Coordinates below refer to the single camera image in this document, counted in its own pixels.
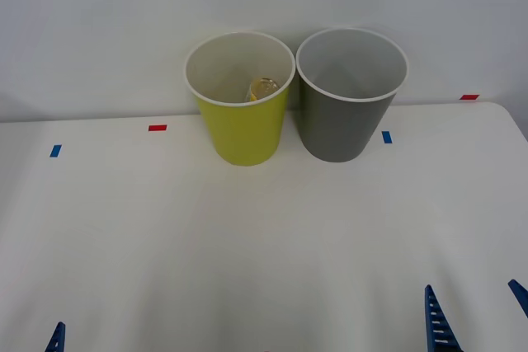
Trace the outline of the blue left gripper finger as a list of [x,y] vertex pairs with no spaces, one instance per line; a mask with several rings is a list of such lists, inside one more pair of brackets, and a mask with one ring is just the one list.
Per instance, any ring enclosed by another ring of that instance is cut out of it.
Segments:
[[65,324],[59,321],[54,329],[54,333],[51,336],[48,345],[45,348],[45,352],[64,352],[65,331]]

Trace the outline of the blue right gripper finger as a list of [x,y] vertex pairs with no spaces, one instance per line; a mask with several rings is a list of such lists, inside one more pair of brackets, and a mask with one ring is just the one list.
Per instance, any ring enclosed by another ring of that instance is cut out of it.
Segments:
[[431,285],[425,287],[424,301],[427,351],[462,352]]
[[510,280],[508,286],[520,304],[522,311],[528,315],[528,291],[515,279]]

